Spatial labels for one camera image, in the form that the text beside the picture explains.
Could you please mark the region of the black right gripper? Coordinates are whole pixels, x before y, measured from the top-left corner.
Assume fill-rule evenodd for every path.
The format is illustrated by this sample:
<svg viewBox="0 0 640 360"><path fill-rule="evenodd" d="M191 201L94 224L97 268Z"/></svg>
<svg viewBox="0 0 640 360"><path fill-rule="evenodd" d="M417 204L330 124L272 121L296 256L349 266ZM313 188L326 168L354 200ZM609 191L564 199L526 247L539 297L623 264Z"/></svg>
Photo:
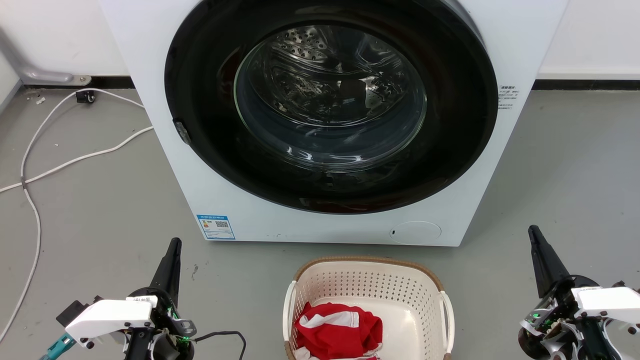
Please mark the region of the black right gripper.
<svg viewBox="0 0 640 360"><path fill-rule="evenodd" d="M534 360L619 360L621 354L606 334L612 319L578 313L572 290L587 290L597 283L570 275L537 225L529 226L528 237L541 301L520 323L521 350Z"/></svg>

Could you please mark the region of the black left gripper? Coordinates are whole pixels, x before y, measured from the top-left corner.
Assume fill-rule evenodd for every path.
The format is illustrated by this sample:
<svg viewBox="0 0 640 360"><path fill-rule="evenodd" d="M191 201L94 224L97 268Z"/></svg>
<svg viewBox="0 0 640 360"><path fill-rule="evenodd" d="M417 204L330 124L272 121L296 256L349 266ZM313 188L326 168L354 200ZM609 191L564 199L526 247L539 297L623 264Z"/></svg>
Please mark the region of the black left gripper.
<svg viewBox="0 0 640 360"><path fill-rule="evenodd" d="M125 326L126 360L192 360L197 333L193 321L178 313L182 240L174 237L160 260L150 287L140 288L128 300L151 302L150 319L141 326Z"/></svg>

